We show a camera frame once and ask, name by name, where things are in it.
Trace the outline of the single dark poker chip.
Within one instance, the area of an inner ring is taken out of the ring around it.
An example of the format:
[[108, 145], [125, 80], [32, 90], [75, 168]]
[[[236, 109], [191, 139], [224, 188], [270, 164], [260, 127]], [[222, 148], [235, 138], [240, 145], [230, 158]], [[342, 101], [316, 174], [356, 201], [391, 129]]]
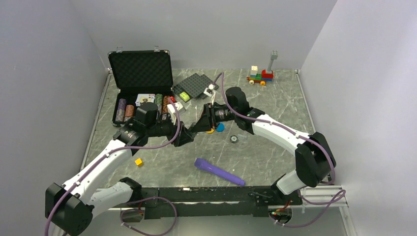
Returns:
[[230, 142], [235, 144], [238, 142], [238, 137], [236, 135], [230, 136]]

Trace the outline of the red tan poker chip stack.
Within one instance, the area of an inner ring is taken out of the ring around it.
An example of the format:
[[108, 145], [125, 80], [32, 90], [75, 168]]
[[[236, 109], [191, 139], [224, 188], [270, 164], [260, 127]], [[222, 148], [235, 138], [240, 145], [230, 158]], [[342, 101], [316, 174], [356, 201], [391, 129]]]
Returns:
[[125, 110], [125, 114], [124, 114], [124, 122], [128, 121], [130, 118], [132, 118], [134, 116], [134, 112], [135, 112], [135, 106], [133, 105], [127, 105], [126, 106], [126, 110]]

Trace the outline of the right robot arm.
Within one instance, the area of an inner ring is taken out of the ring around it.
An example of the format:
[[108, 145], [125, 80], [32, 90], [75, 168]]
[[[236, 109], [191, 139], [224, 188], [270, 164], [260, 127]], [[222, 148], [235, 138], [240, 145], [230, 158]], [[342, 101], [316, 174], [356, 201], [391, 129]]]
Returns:
[[224, 105], [205, 104], [199, 120], [190, 130], [205, 132], [232, 120], [241, 130], [266, 138], [290, 152], [295, 157], [296, 167], [272, 185], [271, 198], [275, 203], [284, 204], [294, 191], [306, 186], [316, 187], [327, 175], [335, 176], [336, 161], [323, 134], [308, 134], [279, 123], [251, 107], [239, 87], [227, 89], [224, 99]]

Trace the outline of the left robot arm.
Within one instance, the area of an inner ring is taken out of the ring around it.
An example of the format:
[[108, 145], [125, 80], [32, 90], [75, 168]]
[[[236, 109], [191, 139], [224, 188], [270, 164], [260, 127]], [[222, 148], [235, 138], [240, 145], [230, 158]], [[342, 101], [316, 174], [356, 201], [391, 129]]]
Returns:
[[180, 147], [194, 137], [179, 118], [173, 123], [169, 114], [159, 113], [155, 103], [143, 103], [84, 169], [65, 183], [53, 183], [47, 188], [44, 234], [49, 235], [50, 225], [54, 224], [65, 235], [78, 236], [108, 209], [122, 203], [136, 206], [142, 197], [139, 183], [125, 177], [99, 191], [101, 182], [141, 149], [159, 149], [169, 144]]

